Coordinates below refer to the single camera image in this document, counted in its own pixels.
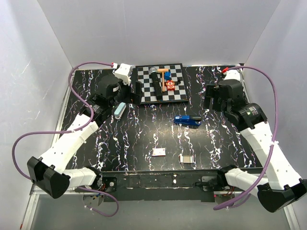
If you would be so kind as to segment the blue black stapler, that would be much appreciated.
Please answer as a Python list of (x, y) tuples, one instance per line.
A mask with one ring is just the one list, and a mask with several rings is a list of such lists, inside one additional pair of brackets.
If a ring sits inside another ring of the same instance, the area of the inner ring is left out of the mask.
[(196, 115), (178, 115), (174, 118), (175, 124), (182, 124), (186, 126), (200, 126), (202, 122), (201, 116)]

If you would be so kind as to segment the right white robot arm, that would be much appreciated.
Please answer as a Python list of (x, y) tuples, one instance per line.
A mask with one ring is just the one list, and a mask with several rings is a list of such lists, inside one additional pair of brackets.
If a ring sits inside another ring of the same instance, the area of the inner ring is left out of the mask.
[(222, 190), (231, 187), (256, 196), (262, 206), (273, 213), (307, 193), (307, 181), (294, 170), (283, 154), (267, 117), (256, 103), (247, 103), (238, 80), (223, 80), (207, 85), (204, 108), (222, 112), (252, 147), (265, 171), (265, 178), (249, 174), (234, 165), (221, 168), (211, 186)]

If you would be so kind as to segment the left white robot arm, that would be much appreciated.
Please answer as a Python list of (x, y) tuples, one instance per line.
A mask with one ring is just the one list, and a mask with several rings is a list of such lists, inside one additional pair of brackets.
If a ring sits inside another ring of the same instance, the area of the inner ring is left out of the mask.
[(67, 134), (39, 158), (31, 157), (27, 162), (33, 184), (56, 199), (69, 188), (86, 186), (90, 191), (98, 191), (102, 185), (102, 173), (93, 167), (67, 170), (66, 166), (75, 152), (86, 140), (112, 115), (113, 107), (121, 102), (140, 105), (142, 84), (135, 87), (124, 85), (122, 79), (114, 74), (104, 76), (95, 93), (89, 96), (87, 103), (70, 125)]

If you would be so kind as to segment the light blue stapler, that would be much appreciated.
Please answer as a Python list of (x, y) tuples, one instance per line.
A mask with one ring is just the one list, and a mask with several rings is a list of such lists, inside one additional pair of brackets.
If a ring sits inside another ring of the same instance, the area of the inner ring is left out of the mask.
[(121, 102), (114, 111), (114, 117), (117, 120), (121, 119), (125, 109), (126, 109), (126, 103)]

